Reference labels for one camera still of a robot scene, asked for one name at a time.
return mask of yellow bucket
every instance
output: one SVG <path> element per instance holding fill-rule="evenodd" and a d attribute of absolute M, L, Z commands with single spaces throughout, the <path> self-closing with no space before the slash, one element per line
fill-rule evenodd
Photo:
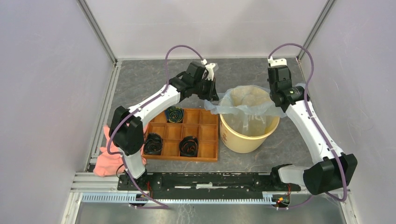
<path fill-rule="evenodd" d="M 268 136 L 270 136 L 279 124 L 279 117 L 274 117 L 271 124 L 265 128 L 265 134 L 262 136 L 248 137 L 239 134 L 231 129 L 224 121 L 223 115 L 220 114 L 220 136 L 227 148 L 237 153 L 250 153 L 256 150 Z"/>

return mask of gray marble floor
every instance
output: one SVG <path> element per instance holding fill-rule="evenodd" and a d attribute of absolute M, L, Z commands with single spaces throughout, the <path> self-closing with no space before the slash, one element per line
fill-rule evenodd
<path fill-rule="evenodd" d="M 219 65 L 216 71 L 217 92 L 238 85 L 255 84 L 269 88 L 267 82 L 267 62 L 263 58 L 210 59 Z M 191 60 L 170 60 L 169 71 L 174 77 L 185 71 Z M 163 60 L 124 61 L 118 78 L 110 115 L 120 105 L 128 108 L 158 91 L 166 80 Z M 303 82 L 303 76 L 295 58 L 288 59 L 293 84 Z M 185 108 L 203 108 L 203 101 L 190 97 L 179 103 Z M 311 166 L 308 148 L 289 118 L 281 119 L 276 131 L 255 151 L 238 154 L 229 150 L 219 141 L 219 160 L 213 162 L 185 162 L 149 160 L 149 172 L 269 172 L 273 166 L 292 163 L 298 166 Z"/>

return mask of metal frame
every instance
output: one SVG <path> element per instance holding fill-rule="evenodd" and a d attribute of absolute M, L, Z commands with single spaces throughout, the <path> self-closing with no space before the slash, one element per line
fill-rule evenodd
<path fill-rule="evenodd" d="M 307 39 L 305 40 L 303 47 L 306 49 L 310 46 L 312 43 L 313 39 L 315 38 L 316 34 L 318 33 L 320 27 L 322 26 L 323 22 L 325 21 L 327 15 L 329 14 L 331 8 L 333 7 L 334 3 L 336 0 L 327 0 L 325 6 L 323 7 L 322 11 L 319 14 L 319 17 L 316 19 L 315 24 L 313 25 Z M 300 52 L 297 55 L 297 59 L 301 60 L 305 55 L 305 52 L 303 50 L 300 50 Z"/>
<path fill-rule="evenodd" d="M 139 204 L 155 204 L 153 201 L 138 200 L 137 193 L 83 193 L 81 202 L 84 203 L 139 203 Z M 157 199 L 157 201 L 165 204 L 276 204 L 272 202 L 271 194 L 262 195 L 262 199 Z"/>
<path fill-rule="evenodd" d="M 117 62 L 117 58 L 114 55 L 109 43 L 107 42 L 105 36 L 102 33 L 102 30 L 99 27 L 98 22 L 96 22 L 95 17 L 92 14 L 92 11 L 90 10 L 87 2 L 85 0 L 77 0 L 78 4 L 80 5 L 81 9 L 83 10 L 88 22 L 90 23 L 93 31 L 95 32 L 96 36 L 98 37 L 100 43 L 104 47 L 107 55 L 109 56 L 110 60 L 112 60 L 113 63 Z"/>
<path fill-rule="evenodd" d="M 119 191 L 117 190 L 118 185 L 118 177 L 116 176 L 107 176 L 100 177 L 96 176 L 93 173 L 76 173 L 73 184 L 71 186 L 71 192 L 69 194 L 69 199 L 66 205 L 66 209 L 63 215 L 62 224 L 74 224 L 77 219 L 77 214 L 79 211 L 79 207 L 81 205 L 83 195 L 92 195 L 92 193 L 103 193 L 103 195 L 112 195 L 112 196 L 124 196 L 126 193 L 130 195 L 139 194 L 138 191 Z M 301 191 L 292 192 L 294 195 L 298 194 L 307 194 L 308 190 L 305 187 L 301 187 Z M 284 195 L 287 192 L 263 192 L 263 197 L 269 195 Z M 341 190 L 335 190 L 331 192 L 334 195 L 338 195 L 342 197 Z M 175 201 L 175 200 L 164 200 L 165 203 L 188 203 L 191 201 Z M 217 202 L 217 201 L 203 201 L 201 203 L 233 203 L 233 202 Z M 245 200 L 243 202 L 234 202 L 234 203 L 262 203 L 265 204 L 265 201 L 250 201 Z M 345 220 L 347 224 L 358 224 L 359 221 L 354 212 L 353 207 L 353 194 L 348 191 L 348 199 L 345 202 L 341 202 L 342 212 L 344 214 Z"/>
<path fill-rule="evenodd" d="M 254 55 L 254 56 L 205 56 L 205 59 L 238 59 L 238 58 L 267 58 L 268 55 Z M 292 58 L 296 57 L 296 55 L 276 55 L 277 58 Z M 164 57 L 121 57 L 118 60 L 122 61 L 148 61 L 148 60 L 163 60 Z M 172 56 L 172 54 L 168 57 L 169 60 L 183 60 L 183 59 L 195 59 L 199 58 L 194 54 L 191 56 Z"/>
<path fill-rule="evenodd" d="M 96 158 L 99 155 L 100 144 L 103 140 L 103 124 L 106 122 L 107 117 L 109 116 L 111 102 L 113 101 L 115 87 L 117 86 L 118 76 L 120 74 L 122 61 L 116 63 L 113 68 L 112 74 L 110 76 L 109 85 L 107 86 L 105 98 L 103 99 L 102 107 L 100 110 L 99 121 L 96 126 L 95 134 L 90 143 L 90 152 L 85 160 L 85 171 L 88 169 L 91 164 L 91 160 L 94 158 L 96 163 Z"/>

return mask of white bracket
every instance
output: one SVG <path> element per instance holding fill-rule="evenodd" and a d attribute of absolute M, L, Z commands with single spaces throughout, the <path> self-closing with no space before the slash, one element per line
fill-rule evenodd
<path fill-rule="evenodd" d="M 303 175 L 307 167 L 296 167 L 294 165 L 281 167 L 278 170 L 279 178 L 283 183 L 293 183 L 305 186 Z"/>
<path fill-rule="evenodd" d="M 206 59 L 201 61 L 201 64 L 203 64 L 206 67 L 206 70 L 208 71 L 208 76 L 206 77 L 206 80 L 213 80 L 214 77 L 214 72 L 217 70 L 219 67 L 216 63 L 209 63 L 207 62 Z"/>
<path fill-rule="evenodd" d="M 274 60 L 272 56 L 268 58 L 268 64 L 270 67 L 278 66 L 278 65 L 287 65 L 287 61 L 285 58 L 279 58 Z"/>

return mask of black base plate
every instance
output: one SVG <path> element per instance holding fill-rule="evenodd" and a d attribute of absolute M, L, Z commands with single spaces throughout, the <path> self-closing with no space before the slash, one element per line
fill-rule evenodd
<path fill-rule="evenodd" d="M 288 191 L 287 184 L 275 184 L 269 173 L 145 173 L 136 182 L 144 191 L 149 183 L 155 199 L 262 199 L 263 191 Z M 301 190 L 290 186 L 291 191 Z M 117 190 L 137 189 L 127 175 L 120 175 Z"/>

